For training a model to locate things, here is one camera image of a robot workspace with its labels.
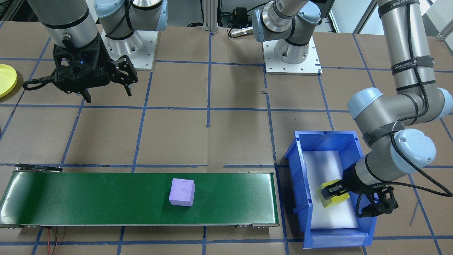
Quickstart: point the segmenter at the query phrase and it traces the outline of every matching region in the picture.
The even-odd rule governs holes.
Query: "conveyor belt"
[[[173,178],[195,181],[173,206]],[[278,226],[272,173],[14,172],[0,226]]]

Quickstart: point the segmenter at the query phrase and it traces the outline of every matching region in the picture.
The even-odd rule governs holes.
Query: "white foam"
[[[316,192],[321,184],[341,178],[338,151],[306,151],[303,156],[313,203],[311,229],[358,228],[350,198],[339,205],[324,208]]]

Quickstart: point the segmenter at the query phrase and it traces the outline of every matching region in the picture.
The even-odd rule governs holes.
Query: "blue plastic bin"
[[[296,131],[295,139],[285,153],[293,179],[294,197],[300,230],[304,232],[304,249],[371,245],[376,217],[357,218],[356,229],[312,230],[313,205],[304,163],[306,151],[338,151],[343,170],[363,157],[359,139],[355,131]],[[358,195],[350,192],[352,204],[357,203]],[[360,208],[369,204],[361,201]]]

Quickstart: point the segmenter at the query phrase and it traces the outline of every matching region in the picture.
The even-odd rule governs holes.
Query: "robotic arm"
[[[371,204],[360,214],[357,205],[359,217],[390,214],[397,208],[393,188],[388,185],[405,185],[394,180],[409,173],[420,172],[445,193],[416,188],[453,196],[421,170],[436,156],[432,140],[421,131],[406,129],[442,118],[453,108],[452,96],[436,86],[434,59],[429,55],[419,2],[378,0],[378,4],[397,95],[384,97],[378,89],[368,88],[349,100],[352,118],[371,152],[347,168],[342,180],[320,190],[325,200],[347,191],[366,195]]]
[[[122,84],[131,96],[137,72],[129,55],[132,59],[150,56],[136,29],[157,31],[167,26],[167,0],[96,0],[95,9],[107,33],[103,42],[85,0],[65,1],[63,5],[59,0],[28,2],[55,42],[56,68],[50,76],[22,86],[36,90],[52,82],[65,93],[82,95],[87,103],[91,102],[88,88],[110,82]],[[118,60],[113,61],[109,54]]]
[[[341,180],[325,183],[318,189],[324,207],[343,202],[349,197],[348,191],[360,195],[358,203],[366,195],[371,204],[361,213],[357,205],[358,217],[389,214],[397,208],[393,188],[388,185],[411,186],[394,182],[408,173],[420,172],[445,193],[417,188],[453,196],[421,170],[436,156],[432,140],[421,131],[406,129],[412,124],[442,118],[453,108],[452,96],[436,86],[434,59],[429,55],[419,2],[378,0],[378,3],[397,95],[385,97],[378,89],[368,88],[350,99],[348,108],[371,152],[344,170]],[[256,40],[279,39],[274,52],[280,60],[289,64],[303,62],[308,54],[306,45],[318,23],[319,9],[311,4],[306,0],[268,3],[253,17]]]

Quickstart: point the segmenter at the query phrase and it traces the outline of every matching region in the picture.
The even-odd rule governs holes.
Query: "white mounting plate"
[[[274,47],[278,40],[263,42],[264,62],[267,74],[318,75],[323,70],[319,62],[313,37],[310,38],[307,58],[300,64],[288,64],[274,54]]]
[[[155,52],[157,46],[157,31],[137,31],[143,40],[143,45],[140,50],[129,54],[129,58],[137,71],[151,71],[154,67]],[[106,38],[105,31],[102,31],[102,40]],[[113,60],[119,59],[121,56],[109,51],[109,56]]]

